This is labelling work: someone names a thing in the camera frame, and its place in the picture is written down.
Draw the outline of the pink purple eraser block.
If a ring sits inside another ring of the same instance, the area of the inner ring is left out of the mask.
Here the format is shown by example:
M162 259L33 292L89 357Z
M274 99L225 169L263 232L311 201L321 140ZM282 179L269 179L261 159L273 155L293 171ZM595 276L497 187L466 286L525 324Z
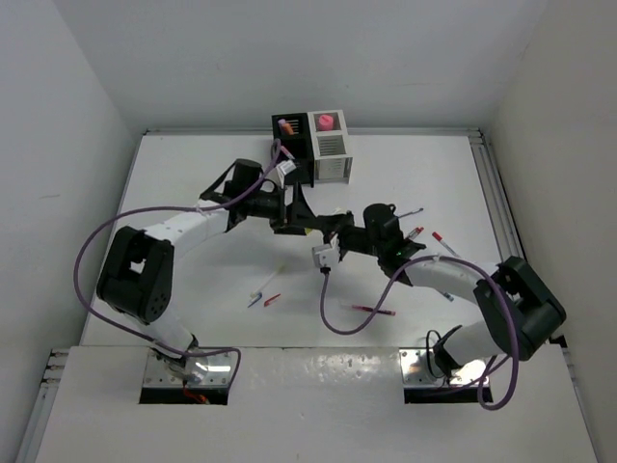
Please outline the pink purple eraser block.
M315 124L318 131L333 131L335 130L335 117L327 113L317 114Z

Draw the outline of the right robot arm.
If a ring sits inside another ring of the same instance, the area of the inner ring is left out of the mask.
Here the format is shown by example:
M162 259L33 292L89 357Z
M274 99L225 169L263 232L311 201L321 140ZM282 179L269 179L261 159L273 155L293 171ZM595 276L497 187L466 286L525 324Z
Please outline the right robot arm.
M368 206L360 227L350 212L315 220L326 250L334 251L337 260L349 252L374 257L391 285L447 292L478 308L481 320L451 328L433 348L428 363L445 376L483 357L527 361L567 319L526 260L480 264L440 255L401 231L390 204Z

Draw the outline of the thin orange cap marker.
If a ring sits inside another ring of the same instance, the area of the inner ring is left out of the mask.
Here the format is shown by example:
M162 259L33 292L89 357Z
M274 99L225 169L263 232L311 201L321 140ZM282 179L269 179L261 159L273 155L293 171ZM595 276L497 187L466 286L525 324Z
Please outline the thin orange cap marker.
M295 159L295 156L283 145L281 145L281 152L288 158L288 159Z

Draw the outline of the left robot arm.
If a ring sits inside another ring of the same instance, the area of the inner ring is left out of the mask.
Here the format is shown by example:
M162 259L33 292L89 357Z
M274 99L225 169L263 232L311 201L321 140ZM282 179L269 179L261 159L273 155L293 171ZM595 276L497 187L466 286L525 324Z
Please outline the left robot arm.
M295 173L298 166L290 159L280 161L279 179L265 191L268 178L262 166L238 159L201 193L195 207L144 229L120 228L103 264L97 297L136 321L168 363L185 366L198 341L171 306L175 263L249 217L268 220L276 234L307 234L305 222L314 215Z

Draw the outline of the orange cap highlighter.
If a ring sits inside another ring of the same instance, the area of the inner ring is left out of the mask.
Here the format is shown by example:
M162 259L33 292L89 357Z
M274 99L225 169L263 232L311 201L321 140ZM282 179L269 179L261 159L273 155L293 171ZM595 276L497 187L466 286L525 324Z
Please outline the orange cap highlighter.
M286 119L279 119L278 125L281 129L281 132L288 136L294 136L295 131L291 123L289 123Z

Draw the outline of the yellow tip white pen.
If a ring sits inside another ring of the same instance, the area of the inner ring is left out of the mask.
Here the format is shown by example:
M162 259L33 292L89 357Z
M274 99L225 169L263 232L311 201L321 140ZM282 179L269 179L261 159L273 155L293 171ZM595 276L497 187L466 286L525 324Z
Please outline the yellow tip white pen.
M279 275L285 268L285 264L280 264L278 267L254 290L251 292L250 297L255 298L265 289L277 275Z

